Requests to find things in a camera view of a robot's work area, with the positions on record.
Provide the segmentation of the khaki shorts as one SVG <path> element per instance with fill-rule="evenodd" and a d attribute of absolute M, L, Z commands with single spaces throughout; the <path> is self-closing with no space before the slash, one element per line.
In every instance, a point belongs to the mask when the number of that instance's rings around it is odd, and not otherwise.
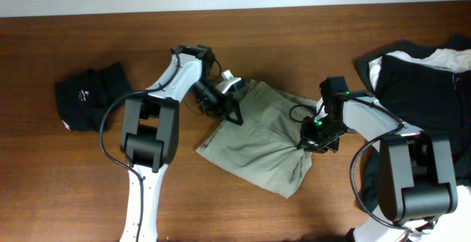
<path fill-rule="evenodd" d="M 314 106 L 315 100 L 276 90 L 265 82 L 248 81 L 235 93 L 243 124 L 223 121 L 196 152 L 212 164 L 284 198 L 299 188 L 311 154 L 297 148 L 301 124 L 309 115 L 296 104 Z"/>

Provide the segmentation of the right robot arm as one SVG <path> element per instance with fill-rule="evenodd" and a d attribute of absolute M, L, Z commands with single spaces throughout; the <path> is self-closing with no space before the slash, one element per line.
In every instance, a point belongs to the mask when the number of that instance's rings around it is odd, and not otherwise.
<path fill-rule="evenodd" d="M 347 233 L 347 241 L 438 241 L 454 235 L 464 221 L 458 200 L 469 202 L 470 190 L 457 186 L 448 138 L 407 123 L 366 90 L 349 90 L 342 76 L 328 77 L 319 89 L 321 102 L 300 120 L 298 148 L 337 152 L 347 133 L 365 140 L 352 158 L 349 178 L 369 218 Z M 379 159 L 375 210 L 366 207 L 355 183 L 356 163 L 369 147 Z"/>

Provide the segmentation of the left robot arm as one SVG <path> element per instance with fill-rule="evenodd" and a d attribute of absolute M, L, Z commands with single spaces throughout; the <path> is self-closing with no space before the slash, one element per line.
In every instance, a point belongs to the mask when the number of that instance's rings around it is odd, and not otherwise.
<path fill-rule="evenodd" d="M 130 167 L 130 189 L 122 241 L 157 241 L 157 210 L 163 178 L 177 153 L 180 103 L 187 94 L 216 120 L 243 124 L 234 92 L 245 82 L 230 71 L 210 78 L 217 62 L 207 46 L 180 45 L 144 94 L 126 99 L 120 149 Z"/>

